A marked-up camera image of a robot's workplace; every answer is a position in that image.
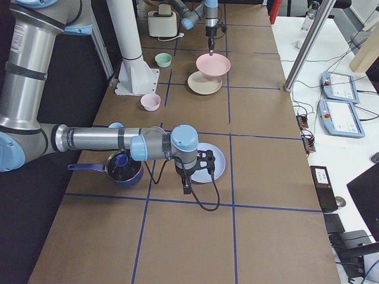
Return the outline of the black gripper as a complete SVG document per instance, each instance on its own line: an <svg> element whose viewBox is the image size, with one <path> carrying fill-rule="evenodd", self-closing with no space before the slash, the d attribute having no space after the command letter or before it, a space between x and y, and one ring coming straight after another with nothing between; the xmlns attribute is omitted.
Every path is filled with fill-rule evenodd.
<svg viewBox="0 0 379 284"><path fill-rule="evenodd" d="M191 194L191 176L199 169L199 161L195 159L191 163L185 164L181 158L174 158L175 170L181 176L183 185L183 194Z"/></svg>
<svg viewBox="0 0 379 284"><path fill-rule="evenodd" d="M217 28L216 26L214 27L205 27L205 34L208 37L208 48L209 49L214 49L214 39L217 35ZM209 55L213 56L214 50L210 50Z"/></svg>

